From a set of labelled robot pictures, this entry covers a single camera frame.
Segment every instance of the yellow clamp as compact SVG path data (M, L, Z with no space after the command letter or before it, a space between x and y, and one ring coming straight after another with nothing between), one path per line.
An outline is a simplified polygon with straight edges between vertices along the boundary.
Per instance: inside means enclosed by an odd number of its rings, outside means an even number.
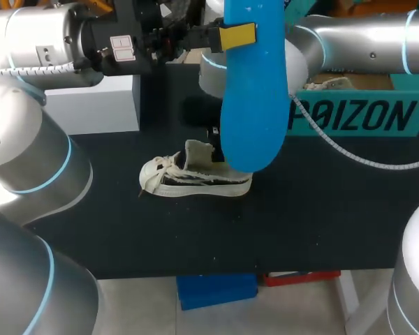
M254 23L225 28L220 27L219 33L223 51L256 43L256 25Z

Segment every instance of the white canvas sneaker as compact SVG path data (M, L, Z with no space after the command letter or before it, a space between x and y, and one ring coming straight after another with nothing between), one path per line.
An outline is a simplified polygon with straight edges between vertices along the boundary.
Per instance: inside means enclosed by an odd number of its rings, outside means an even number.
M208 194L238 197L250 189L253 174L234 171L227 163L213 163L214 147L187 140L174 156L156 157L140 172L141 189L161 197Z

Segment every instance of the black work surface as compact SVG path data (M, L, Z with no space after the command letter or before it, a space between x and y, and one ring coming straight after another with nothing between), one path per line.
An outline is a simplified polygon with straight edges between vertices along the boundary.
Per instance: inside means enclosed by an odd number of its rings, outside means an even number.
M174 154L186 139L205 139L179 122L181 101L195 94L198 66L145 78L142 131L74 137L94 167L91 190L29 229L97 278L394 266L419 205L419 169L366 167L319 137L287 137L242 198L139 198L144 163ZM419 137L339 143L382 163L419 160Z

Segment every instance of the red object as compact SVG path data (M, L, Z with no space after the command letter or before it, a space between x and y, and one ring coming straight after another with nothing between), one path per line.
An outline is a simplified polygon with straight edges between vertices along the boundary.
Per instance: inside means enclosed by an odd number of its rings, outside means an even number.
M312 272L311 274L304 274L301 276L279 276L279 277L269 277L264 274L263 279L266 286L282 286L282 285L292 285L292 284L301 284L301 283L310 283L313 281L327 281L341 276L341 271L325 271L325 272Z

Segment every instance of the white box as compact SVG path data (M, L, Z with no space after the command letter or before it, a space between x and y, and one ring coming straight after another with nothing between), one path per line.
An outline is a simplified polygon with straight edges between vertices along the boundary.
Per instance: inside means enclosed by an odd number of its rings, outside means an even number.
M69 135L140 130L140 76L104 77L95 87L46 94L47 113Z

